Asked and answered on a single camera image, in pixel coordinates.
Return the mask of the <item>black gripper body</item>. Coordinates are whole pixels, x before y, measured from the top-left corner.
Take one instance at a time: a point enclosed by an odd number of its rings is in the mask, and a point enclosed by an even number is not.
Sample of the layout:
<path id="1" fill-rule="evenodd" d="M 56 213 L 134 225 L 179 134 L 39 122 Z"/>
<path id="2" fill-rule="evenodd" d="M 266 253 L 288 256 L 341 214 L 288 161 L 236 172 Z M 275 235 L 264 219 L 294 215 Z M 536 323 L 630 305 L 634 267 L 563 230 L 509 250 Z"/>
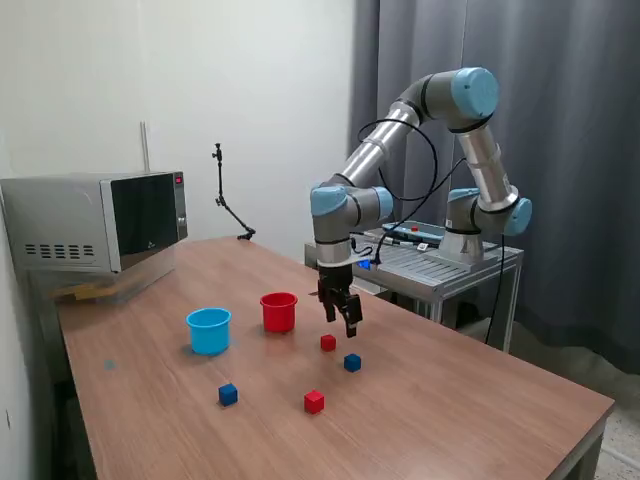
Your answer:
<path id="1" fill-rule="evenodd" d="M 348 296 L 353 282 L 350 264 L 338 267 L 318 266 L 318 295 L 326 297 L 330 293 Z"/>

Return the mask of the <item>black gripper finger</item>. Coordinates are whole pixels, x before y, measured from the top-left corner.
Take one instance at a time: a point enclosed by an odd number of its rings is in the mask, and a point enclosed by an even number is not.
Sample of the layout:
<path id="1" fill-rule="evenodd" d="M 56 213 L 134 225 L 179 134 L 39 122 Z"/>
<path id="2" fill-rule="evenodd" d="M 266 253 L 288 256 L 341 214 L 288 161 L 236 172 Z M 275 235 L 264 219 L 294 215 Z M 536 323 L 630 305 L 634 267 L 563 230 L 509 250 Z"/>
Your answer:
<path id="1" fill-rule="evenodd" d="M 345 321 L 346 336 L 355 337 L 357 325 L 362 321 L 360 297 L 357 294 L 340 295 L 336 306 Z"/>
<path id="2" fill-rule="evenodd" d="M 332 291 L 329 287 L 323 284 L 318 285 L 318 299 L 323 305 L 326 320 L 328 322 L 334 322 L 336 320 L 335 307 L 333 302 Z"/>

